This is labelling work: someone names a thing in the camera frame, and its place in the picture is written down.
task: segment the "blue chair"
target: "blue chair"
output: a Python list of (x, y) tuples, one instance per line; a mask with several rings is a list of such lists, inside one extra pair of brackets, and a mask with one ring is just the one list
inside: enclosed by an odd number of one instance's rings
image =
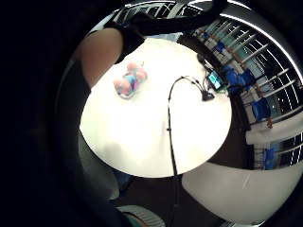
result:
[(222, 53), (224, 49), (225, 49), (224, 43), (218, 41), (218, 43), (217, 43), (217, 45), (216, 45), (216, 50), (217, 50), (219, 53)]
[(265, 150), (264, 166), (266, 170), (273, 169), (275, 167), (275, 152), (273, 148)]
[(202, 35), (202, 37), (203, 37), (205, 40), (208, 40), (209, 35), (208, 35), (207, 32), (204, 32), (203, 35)]
[(243, 90), (248, 91), (256, 83), (256, 78), (249, 69), (241, 74), (237, 74), (231, 66), (225, 66), (226, 79), (229, 82), (228, 94), (233, 95)]
[(271, 109), (265, 97), (262, 97), (258, 101), (253, 101), (251, 105), (257, 122), (261, 121), (263, 118), (271, 116)]

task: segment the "toy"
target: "toy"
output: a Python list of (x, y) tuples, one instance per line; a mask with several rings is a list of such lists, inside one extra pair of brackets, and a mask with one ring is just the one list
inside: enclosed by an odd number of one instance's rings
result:
[(143, 64), (131, 62), (127, 65), (128, 72), (121, 78), (114, 80), (116, 92), (122, 98), (131, 98), (140, 83), (147, 79), (147, 72), (143, 69)]

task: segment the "electronic device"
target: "electronic device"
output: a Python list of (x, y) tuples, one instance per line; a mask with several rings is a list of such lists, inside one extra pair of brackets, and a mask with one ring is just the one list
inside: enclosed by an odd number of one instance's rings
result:
[(219, 91), (224, 87), (224, 82), (216, 71), (212, 71), (206, 79), (215, 91)]

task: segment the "black cable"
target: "black cable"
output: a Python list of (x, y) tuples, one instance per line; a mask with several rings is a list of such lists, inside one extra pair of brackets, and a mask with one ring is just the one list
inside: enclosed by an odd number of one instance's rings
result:
[[(173, 82), (171, 85), (170, 91), (169, 91), (169, 103), (171, 100), (171, 93), (174, 88), (174, 85), (180, 81), (181, 79), (186, 79), (188, 80), (191, 84), (194, 84), (202, 93), (202, 86), (199, 82), (199, 80), (193, 78), (193, 80), (189, 79), (189, 76), (183, 76), (178, 78)], [(172, 145), (172, 139), (171, 139), (171, 121), (170, 121), (170, 108), (168, 105), (168, 118), (169, 118), (169, 127), (167, 128), (167, 131), (169, 132), (169, 144), (170, 144), (170, 157), (171, 157), (171, 163), (172, 163), (172, 168), (173, 168), (173, 195), (174, 195), (174, 201), (173, 201), (173, 207), (172, 207), (172, 213), (169, 221), (169, 227), (173, 225), (175, 214), (177, 209), (180, 207), (180, 182), (178, 178), (178, 172), (177, 172), (177, 165), (175, 162), (175, 157), (174, 157), (174, 151), (173, 151), (173, 145)]]

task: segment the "table top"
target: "table top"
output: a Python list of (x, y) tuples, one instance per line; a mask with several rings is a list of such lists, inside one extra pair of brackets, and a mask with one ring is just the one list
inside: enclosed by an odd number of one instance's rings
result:
[[(130, 99), (121, 98), (113, 80), (126, 73), (128, 63), (144, 62), (148, 79)], [(173, 175), (170, 159), (168, 105), (178, 174), (190, 171), (213, 156), (223, 144), (231, 123), (226, 94), (202, 101), (195, 85), (205, 69), (197, 54), (167, 40), (148, 38), (124, 61), (114, 65), (92, 88), (82, 113), (80, 130), (91, 150), (105, 163), (128, 174), (160, 178)]]

